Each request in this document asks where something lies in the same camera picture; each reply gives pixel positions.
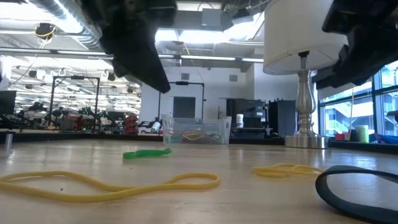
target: table lamp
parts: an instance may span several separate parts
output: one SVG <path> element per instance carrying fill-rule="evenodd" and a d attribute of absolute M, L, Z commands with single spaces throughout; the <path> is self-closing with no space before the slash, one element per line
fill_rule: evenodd
<path fill-rule="evenodd" d="M 316 102 L 311 71 L 333 65 L 347 44 L 346 36 L 322 31 L 333 0 L 272 0 L 264 16 L 264 73 L 299 77 L 296 110 L 298 131 L 286 136 L 287 147 L 326 148 L 328 138 L 313 132 Z"/>

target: yellow rubber band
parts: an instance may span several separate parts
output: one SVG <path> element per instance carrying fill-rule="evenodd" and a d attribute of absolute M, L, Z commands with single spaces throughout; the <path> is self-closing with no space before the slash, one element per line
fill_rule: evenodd
<path fill-rule="evenodd" d="M 280 167 L 291 167 L 290 169 L 279 169 Z M 323 170 L 310 167 L 301 164 L 275 164 L 273 166 L 268 167 L 253 167 L 252 168 L 254 173 L 258 176 L 262 177 L 271 177 L 271 178 L 284 178 L 288 177 L 289 175 L 307 175 L 312 177 L 318 177 Z"/>
<path fill-rule="evenodd" d="M 87 184 L 93 185 L 99 189 L 111 191 L 112 193 L 106 193 L 102 195 L 68 195 L 49 190 L 41 190 L 34 187 L 23 186 L 20 184 L 13 184 L 7 181 L 23 178 L 23 177 L 50 177 L 50 176 L 65 176 L 71 177 Z M 206 184 L 175 184 L 176 181 L 186 178 L 207 178 L 213 179 L 213 181 Z M 18 192 L 21 194 L 33 195 L 43 198 L 49 198 L 59 200 L 63 202 L 103 202 L 107 200 L 116 200 L 121 198 L 130 197 L 133 195 L 143 194 L 147 192 L 159 191 L 159 190 L 203 190 L 216 187 L 220 184 L 220 180 L 217 175 L 206 174 L 206 173 L 192 173 L 177 175 L 167 181 L 164 184 L 150 185 L 146 187 L 126 187 L 109 185 L 104 182 L 98 181 L 85 175 L 77 174 L 68 171 L 50 171 L 50 172 L 25 172 L 18 174 L 6 175 L 0 177 L 0 189 L 9 190 L 11 192 Z"/>

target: black rubber band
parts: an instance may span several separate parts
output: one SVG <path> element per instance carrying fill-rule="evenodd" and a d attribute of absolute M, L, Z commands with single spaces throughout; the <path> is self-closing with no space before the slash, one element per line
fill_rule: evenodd
<path fill-rule="evenodd" d="M 354 166 L 333 166 L 319 175 L 315 182 L 318 195 L 330 206 L 345 215 L 369 223 L 398 223 L 398 211 L 347 202 L 337 197 L 327 183 L 327 177 L 333 174 L 372 174 L 398 184 L 398 175 L 368 170 Z"/>

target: computer monitor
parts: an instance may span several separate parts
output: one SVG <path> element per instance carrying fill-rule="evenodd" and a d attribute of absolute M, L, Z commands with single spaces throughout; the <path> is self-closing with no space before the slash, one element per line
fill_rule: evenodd
<path fill-rule="evenodd" d="M 14 114 L 17 91 L 0 91 L 0 114 Z"/>

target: pipe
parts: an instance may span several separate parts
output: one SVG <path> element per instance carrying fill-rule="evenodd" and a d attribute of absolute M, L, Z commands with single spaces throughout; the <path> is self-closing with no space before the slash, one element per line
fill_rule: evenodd
<path fill-rule="evenodd" d="M 102 51 L 101 34 L 94 27 L 85 23 L 81 8 L 72 0 L 27 0 L 39 9 L 52 14 L 56 25 L 64 32 L 81 34 L 73 37 L 88 50 Z"/>

